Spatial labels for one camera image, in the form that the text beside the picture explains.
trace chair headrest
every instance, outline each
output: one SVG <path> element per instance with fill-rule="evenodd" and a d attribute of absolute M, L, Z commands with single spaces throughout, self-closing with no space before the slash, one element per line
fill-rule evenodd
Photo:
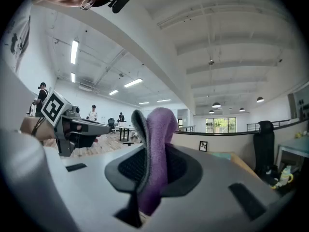
<path fill-rule="evenodd" d="M 259 134 L 270 133 L 274 131 L 274 125 L 268 120 L 260 121 L 259 125 L 260 125 Z"/>

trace air vent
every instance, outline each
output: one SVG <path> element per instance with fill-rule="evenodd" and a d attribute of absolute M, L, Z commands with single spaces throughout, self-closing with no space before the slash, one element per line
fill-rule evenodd
<path fill-rule="evenodd" d="M 92 90 L 91 86 L 88 86 L 88 85 L 82 84 L 82 83 L 79 84 L 78 88 L 82 89 L 84 91 L 88 91 L 88 92 L 90 92 Z"/>

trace cable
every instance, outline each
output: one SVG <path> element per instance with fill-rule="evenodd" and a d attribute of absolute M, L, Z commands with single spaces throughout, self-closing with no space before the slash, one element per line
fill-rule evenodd
<path fill-rule="evenodd" d="M 41 117 L 39 118 L 38 122 L 36 123 L 36 125 L 34 126 L 32 132 L 31 132 L 31 136 L 35 137 L 38 128 L 42 125 L 42 123 L 46 120 L 45 117 Z"/>

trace purple towel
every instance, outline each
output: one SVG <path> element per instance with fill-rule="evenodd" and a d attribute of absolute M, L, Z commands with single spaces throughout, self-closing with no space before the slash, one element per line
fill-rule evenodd
<path fill-rule="evenodd" d="M 173 112 L 167 108 L 156 108 L 147 117 L 140 111 L 132 114 L 132 123 L 146 148 L 146 171 L 138 188 L 140 210 L 151 215 L 160 204 L 160 193 L 168 184 L 165 144 L 170 143 L 177 128 Z"/>

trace black camera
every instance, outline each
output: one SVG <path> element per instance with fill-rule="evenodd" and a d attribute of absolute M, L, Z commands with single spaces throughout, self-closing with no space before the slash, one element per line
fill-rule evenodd
<path fill-rule="evenodd" d="M 129 2 L 130 0 L 112 0 L 111 3 L 108 5 L 112 8 L 112 11 L 116 14 L 122 10 L 122 8 Z"/>

